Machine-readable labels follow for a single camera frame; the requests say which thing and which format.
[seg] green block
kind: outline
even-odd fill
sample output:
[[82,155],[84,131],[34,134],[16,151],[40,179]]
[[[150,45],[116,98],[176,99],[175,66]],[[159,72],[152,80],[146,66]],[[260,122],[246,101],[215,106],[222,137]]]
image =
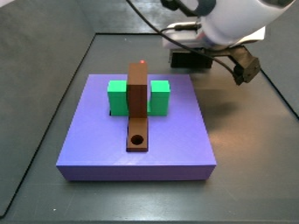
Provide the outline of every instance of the green block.
[[171,86],[168,80],[152,80],[151,81],[152,93],[171,93]]
[[107,86],[107,97],[112,116],[128,116],[127,81],[112,80]]
[[171,86],[168,80],[151,81],[150,116],[167,116]]
[[126,93],[127,92],[127,81],[112,80],[107,86],[108,93]]

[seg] brown bar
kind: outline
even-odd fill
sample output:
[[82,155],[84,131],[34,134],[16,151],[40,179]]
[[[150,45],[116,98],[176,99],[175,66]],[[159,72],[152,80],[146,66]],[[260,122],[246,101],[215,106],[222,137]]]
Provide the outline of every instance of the brown bar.
[[147,118],[130,118],[127,129],[126,151],[147,152]]
[[126,151],[147,152],[147,64],[132,63],[127,77],[128,127]]
[[147,117],[147,64],[132,63],[127,77],[128,116]]

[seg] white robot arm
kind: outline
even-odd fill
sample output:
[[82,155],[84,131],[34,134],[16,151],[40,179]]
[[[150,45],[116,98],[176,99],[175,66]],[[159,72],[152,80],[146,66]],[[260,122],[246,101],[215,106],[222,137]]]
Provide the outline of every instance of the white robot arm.
[[168,9],[180,9],[186,16],[199,18],[195,23],[171,24],[163,29],[163,47],[171,49],[171,66],[211,68],[215,57],[228,56],[235,63],[234,71],[216,61],[230,70],[238,85],[250,82],[260,71],[260,65],[242,44],[264,39],[264,26],[286,12],[294,2],[162,0]]
[[[295,0],[162,0],[171,10],[199,17],[199,28],[187,31],[168,29],[164,34],[191,48],[223,50],[263,39],[264,26],[289,9]],[[171,24],[168,28],[186,23]],[[166,48],[178,48],[166,39]]]

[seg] purple base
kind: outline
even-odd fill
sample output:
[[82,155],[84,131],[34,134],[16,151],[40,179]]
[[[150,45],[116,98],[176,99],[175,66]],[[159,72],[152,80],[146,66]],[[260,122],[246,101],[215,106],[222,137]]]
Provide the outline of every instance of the purple base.
[[127,152],[127,117],[108,115],[108,82],[124,74],[96,75],[80,97],[58,161],[67,180],[207,179],[216,166],[188,75],[148,75],[168,80],[168,116],[148,117],[148,152]]

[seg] hole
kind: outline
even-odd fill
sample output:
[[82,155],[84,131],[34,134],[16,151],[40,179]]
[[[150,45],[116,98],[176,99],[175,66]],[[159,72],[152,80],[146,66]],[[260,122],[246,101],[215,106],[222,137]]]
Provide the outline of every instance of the hole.
[[144,141],[144,138],[139,135],[135,135],[131,137],[131,143],[135,144],[135,145],[139,145],[142,144]]

